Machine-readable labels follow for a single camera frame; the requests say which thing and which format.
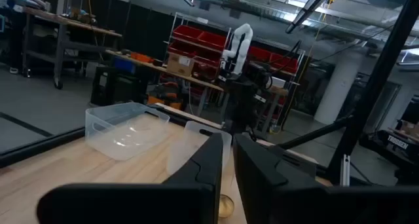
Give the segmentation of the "metal shelf rack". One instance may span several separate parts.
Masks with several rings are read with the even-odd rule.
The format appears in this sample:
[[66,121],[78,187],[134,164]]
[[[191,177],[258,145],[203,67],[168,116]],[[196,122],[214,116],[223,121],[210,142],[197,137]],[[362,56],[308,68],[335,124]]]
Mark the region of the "metal shelf rack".
[[224,49],[215,50],[201,45],[198,41],[190,42],[174,37],[173,30],[180,25],[187,25],[196,29],[201,29],[202,31],[208,31],[217,35],[225,36],[227,39],[225,42],[224,49],[230,46],[234,31],[229,27],[210,22],[209,20],[206,20],[201,17],[189,16],[180,12],[177,12],[174,15],[172,28],[167,42],[165,60],[168,61],[169,53],[174,53],[188,58],[192,58],[194,60],[194,67],[209,67],[215,70],[215,73],[210,75],[210,80],[197,80],[197,83],[201,84],[204,89],[200,95],[200,103],[198,105],[198,109],[194,111],[192,114],[199,116],[205,106],[210,88],[214,88],[220,92],[223,91],[222,88],[218,87],[215,84],[215,77],[217,76],[217,74],[219,74],[219,68],[221,67],[222,61],[221,57]]

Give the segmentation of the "orange tray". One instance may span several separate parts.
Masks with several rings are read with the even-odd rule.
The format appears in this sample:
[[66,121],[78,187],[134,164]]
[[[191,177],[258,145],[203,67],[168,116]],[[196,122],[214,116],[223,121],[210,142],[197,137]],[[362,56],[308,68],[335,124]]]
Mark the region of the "orange tray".
[[140,54],[137,52],[131,52],[130,57],[140,62],[146,62],[146,63],[154,62],[154,59],[152,57],[144,55],[144,54]]

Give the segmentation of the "silver aluminium bracket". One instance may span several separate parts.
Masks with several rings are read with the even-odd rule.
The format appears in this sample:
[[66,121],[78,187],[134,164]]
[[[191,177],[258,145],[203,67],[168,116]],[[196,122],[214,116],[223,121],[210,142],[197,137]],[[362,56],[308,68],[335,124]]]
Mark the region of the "silver aluminium bracket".
[[347,187],[350,185],[350,156],[344,155],[340,167],[340,185]]

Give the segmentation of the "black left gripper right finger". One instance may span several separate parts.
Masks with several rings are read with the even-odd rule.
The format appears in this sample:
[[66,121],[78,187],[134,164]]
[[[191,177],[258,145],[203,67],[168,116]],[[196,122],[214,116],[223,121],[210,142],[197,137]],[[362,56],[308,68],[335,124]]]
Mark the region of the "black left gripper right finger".
[[242,134],[234,167],[247,224],[419,224],[417,186],[327,187]]

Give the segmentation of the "wheeled wooden workbench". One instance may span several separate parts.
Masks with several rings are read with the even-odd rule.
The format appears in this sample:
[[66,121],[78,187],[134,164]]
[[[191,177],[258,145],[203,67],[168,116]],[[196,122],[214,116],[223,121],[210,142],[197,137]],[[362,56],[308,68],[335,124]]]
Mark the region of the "wheeled wooden workbench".
[[[69,27],[85,29],[91,31],[93,35],[112,36],[121,38],[122,35],[114,31],[98,28],[90,24],[84,24],[79,21],[70,20],[64,18],[61,15],[52,14],[43,10],[33,9],[30,7],[24,7],[23,13],[26,14],[26,26],[24,33],[24,44],[23,44],[23,57],[22,57],[22,73],[23,76],[31,77],[31,68],[29,66],[30,58],[38,58],[40,60],[50,62],[54,65],[53,84],[57,89],[61,89],[63,84],[61,80],[61,72],[63,69],[64,62],[84,62],[84,59],[76,56],[66,56],[65,50],[70,48],[74,50],[81,50],[84,52],[96,52],[101,54],[105,52],[106,48],[99,45],[90,45],[87,43],[80,43],[70,41],[65,38]],[[40,52],[36,52],[30,48],[31,38],[33,35],[34,19],[39,18],[46,22],[54,23],[58,26],[58,36],[56,39],[56,51],[53,55],[47,55]]]

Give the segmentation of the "black cabinet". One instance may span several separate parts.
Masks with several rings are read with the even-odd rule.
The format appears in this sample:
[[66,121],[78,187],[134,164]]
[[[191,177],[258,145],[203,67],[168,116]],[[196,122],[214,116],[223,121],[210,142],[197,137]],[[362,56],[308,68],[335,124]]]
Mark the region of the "black cabinet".
[[147,96],[146,79],[114,67],[97,67],[92,83],[90,103],[98,106],[116,103],[144,103]]

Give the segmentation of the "black Trossen labelled base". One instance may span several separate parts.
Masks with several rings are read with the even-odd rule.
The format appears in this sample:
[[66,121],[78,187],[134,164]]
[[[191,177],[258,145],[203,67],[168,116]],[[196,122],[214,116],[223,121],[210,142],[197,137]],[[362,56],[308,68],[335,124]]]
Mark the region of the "black Trossen labelled base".
[[378,153],[401,170],[419,172],[419,143],[409,141],[400,134],[388,130],[362,134],[359,144]]

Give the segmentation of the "red storage bin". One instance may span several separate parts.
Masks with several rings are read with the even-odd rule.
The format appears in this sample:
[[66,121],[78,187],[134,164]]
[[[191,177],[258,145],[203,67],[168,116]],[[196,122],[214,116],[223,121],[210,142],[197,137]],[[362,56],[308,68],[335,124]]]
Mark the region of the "red storage bin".
[[174,37],[190,42],[197,42],[201,34],[203,34],[201,29],[196,29],[187,25],[180,25],[173,30]]
[[281,54],[272,53],[269,59],[270,66],[288,73],[296,73],[298,69],[297,57],[285,57]]
[[217,35],[208,31],[202,32],[198,36],[198,42],[205,46],[215,50],[223,50],[225,47],[226,37]]
[[261,49],[258,47],[250,46],[247,56],[250,60],[256,60],[259,62],[269,62],[271,57],[271,52]]

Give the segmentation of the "blue box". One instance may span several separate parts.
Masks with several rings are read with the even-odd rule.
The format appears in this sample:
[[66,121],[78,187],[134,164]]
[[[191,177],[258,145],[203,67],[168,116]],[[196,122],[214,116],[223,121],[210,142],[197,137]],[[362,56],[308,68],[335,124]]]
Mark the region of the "blue box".
[[136,66],[131,61],[125,60],[123,58],[114,57],[113,65],[120,71],[124,71],[130,74],[134,74],[136,72]]

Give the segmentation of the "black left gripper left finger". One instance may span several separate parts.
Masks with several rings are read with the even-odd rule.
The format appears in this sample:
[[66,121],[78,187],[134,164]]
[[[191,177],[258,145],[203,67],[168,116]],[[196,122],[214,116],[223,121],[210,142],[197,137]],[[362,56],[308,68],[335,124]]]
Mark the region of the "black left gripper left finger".
[[160,184],[70,183],[43,195],[39,224],[216,224],[223,139],[210,136]]

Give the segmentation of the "white building column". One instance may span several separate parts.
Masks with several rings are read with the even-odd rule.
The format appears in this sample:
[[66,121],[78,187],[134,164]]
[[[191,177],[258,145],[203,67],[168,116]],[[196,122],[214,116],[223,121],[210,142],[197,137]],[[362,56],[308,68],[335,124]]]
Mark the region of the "white building column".
[[352,50],[338,56],[335,70],[314,115],[315,121],[331,124],[337,119],[362,60],[363,55]]

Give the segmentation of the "black aluminium rig frame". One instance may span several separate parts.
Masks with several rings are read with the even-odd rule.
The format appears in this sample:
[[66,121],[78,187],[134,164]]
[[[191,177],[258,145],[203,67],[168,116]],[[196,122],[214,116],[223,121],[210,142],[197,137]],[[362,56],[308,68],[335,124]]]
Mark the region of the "black aluminium rig frame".
[[[0,0],[0,154],[84,125],[90,107],[97,67],[114,67],[106,52],[66,49],[66,56],[84,62],[64,62],[62,88],[53,84],[54,65],[30,58],[31,77],[22,73],[26,14],[14,10],[15,0]],[[296,152],[317,159],[327,173],[337,176],[338,160],[351,158],[353,176],[380,185],[394,185],[397,167],[374,151],[362,148],[362,134],[385,130],[402,118],[416,90],[417,73],[398,73],[399,55],[414,48],[419,58],[419,0],[226,0],[200,7],[203,0],[85,0],[87,12],[100,28],[110,28],[121,38],[93,35],[69,27],[70,41],[99,45],[115,51],[129,50],[165,60],[175,13],[201,17],[229,27],[243,24],[253,30],[251,46],[285,57],[297,57],[296,73],[274,69],[272,77],[284,78],[289,92],[284,105],[268,119],[267,140],[286,143],[306,137],[329,124],[314,120],[319,103],[335,70],[338,56],[356,51],[361,67],[335,121],[344,127],[295,147]],[[30,48],[53,55],[58,26],[34,19]],[[155,89],[161,70],[135,65],[135,75]]]

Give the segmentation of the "cardboard box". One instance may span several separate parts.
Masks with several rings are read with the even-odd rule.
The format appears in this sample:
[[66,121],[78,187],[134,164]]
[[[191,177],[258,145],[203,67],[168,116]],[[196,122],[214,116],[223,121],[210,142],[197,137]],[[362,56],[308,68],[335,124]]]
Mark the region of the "cardboard box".
[[194,60],[185,56],[169,53],[167,71],[190,77],[194,67]]

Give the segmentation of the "orange black tool bag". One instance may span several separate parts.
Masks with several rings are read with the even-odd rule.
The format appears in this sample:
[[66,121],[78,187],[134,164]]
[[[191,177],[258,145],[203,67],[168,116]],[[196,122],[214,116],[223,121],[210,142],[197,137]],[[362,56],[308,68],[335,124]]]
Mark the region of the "orange black tool bag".
[[161,103],[174,109],[181,109],[183,99],[179,85],[175,82],[166,82],[159,84],[147,96],[147,103]]

